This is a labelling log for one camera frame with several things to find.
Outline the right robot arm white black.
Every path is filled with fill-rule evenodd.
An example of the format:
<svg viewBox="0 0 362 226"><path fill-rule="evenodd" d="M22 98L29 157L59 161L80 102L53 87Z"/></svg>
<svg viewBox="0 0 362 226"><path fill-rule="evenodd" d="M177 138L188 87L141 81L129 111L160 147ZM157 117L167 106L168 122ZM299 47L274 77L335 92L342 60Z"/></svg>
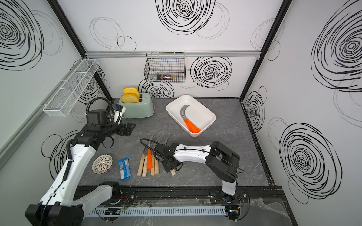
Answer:
<svg viewBox="0 0 362 226"><path fill-rule="evenodd" d="M179 170L184 162L205 164L222 181L222 192L229 197L236 196L240 156L221 142L198 147L157 143L154 151L166 172Z"/></svg>

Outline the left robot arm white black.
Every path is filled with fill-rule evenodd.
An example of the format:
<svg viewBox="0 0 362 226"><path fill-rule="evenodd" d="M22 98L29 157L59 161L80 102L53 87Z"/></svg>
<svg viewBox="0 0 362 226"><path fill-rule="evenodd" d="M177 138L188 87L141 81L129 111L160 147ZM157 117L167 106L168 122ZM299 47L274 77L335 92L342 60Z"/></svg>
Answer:
<svg viewBox="0 0 362 226"><path fill-rule="evenodd" d="M25 217L33 226L79 226L87 214L106 201L122 196L117 182L101 183L93 191L74 200L79 181L101 143L113 135L129 136L134 123L86 124L67 142L67 162L38 204L30 204Z"/></svg>

